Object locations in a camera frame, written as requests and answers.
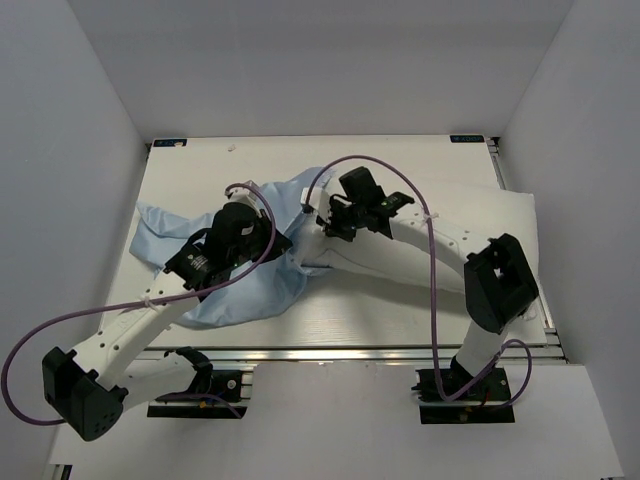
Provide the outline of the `light blue pillowcase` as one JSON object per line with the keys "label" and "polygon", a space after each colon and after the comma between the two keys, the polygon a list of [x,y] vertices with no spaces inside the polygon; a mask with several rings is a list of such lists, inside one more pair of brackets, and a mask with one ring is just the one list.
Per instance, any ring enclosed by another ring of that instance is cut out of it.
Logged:
{"label": "light blue pillowcase", "polygon": [[[302,213],[300,199],[318,167],[304,170],[283,182],[260,186],[276,218],[278,231],[293,242],[302,239],[309,217]],[[159,270],[196,231],[209,227],[215,213],[210,211],[187,219],[144,202],[136,205],[140,220],[129,252],[138,260]],[[190,329],[214,329],[272,318],[284,313],[303,293],[309,279],[330,271],[302,257],[295,246],[278,259],[263,263],[241,281],[209,294],[176,323]]]}

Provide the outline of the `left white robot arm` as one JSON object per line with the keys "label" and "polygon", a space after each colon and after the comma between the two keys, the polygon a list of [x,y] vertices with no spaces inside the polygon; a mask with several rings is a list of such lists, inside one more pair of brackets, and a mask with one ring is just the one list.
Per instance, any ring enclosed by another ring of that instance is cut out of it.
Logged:
{"label": "left white robot arm", "polygon": [[44,397],[83,440],[109,431],[129,408],[166,393],[199,399],[211,387],[211,363],[191,347],[165,353],[144,373],[130,365],[159,334],[218,289],[282,256],[290,240],[278,232],[266,202],[240,197],[224,204],[212,224],[193,233],[146,289],[139,307],[125,306],[107,326],[68,351],[42,360]]}

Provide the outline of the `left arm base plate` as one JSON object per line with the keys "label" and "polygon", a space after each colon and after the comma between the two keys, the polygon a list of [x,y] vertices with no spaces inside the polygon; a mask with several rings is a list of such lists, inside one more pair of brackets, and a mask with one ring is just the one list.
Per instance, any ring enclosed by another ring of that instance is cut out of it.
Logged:
{"label": "left arm base plate", "polygon": [[174,400],[157,400],[147,407],[148,418],[240,420],[248,409],[253,374],[249,370],[213,370],[208,383]]}

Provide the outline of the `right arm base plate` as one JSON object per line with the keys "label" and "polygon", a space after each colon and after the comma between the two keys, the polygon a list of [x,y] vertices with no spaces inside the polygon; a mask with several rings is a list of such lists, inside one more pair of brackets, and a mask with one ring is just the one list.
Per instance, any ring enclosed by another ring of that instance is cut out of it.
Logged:
{"label": "right arm base plate", "polygon": [[417,383],[411,388],[417,398],[422,425],[513,424],[511,389],[504,368],[495,368],[460,398],[445,402],[436,389],[435,371],[416,371]]}

